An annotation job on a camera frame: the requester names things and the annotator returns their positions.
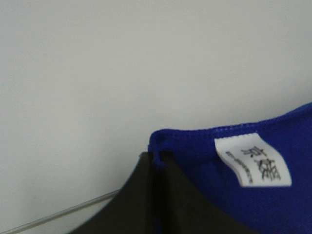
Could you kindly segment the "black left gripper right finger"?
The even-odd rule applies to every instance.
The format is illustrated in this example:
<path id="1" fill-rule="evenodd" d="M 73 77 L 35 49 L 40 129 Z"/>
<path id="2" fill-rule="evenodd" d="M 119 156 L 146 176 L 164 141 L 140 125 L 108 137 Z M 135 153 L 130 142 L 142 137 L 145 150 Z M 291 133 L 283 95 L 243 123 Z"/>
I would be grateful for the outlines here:
<path id="1" fill-rule="evenodd" d="M 170 152 L 156 169 L 157 234 L 252 234 L 253 230 L 211 203 L 185 176 Z"/>

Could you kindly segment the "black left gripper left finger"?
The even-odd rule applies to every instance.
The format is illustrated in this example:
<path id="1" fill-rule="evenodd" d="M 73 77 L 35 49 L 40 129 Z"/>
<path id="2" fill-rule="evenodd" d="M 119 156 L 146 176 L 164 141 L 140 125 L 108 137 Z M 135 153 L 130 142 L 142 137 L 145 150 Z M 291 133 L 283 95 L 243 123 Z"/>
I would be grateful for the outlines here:
<path id="1" fill-rule="evenodd" d="M 143 152 L 116 196 L 72 234 L 155 234 L 153 155 Z"/>

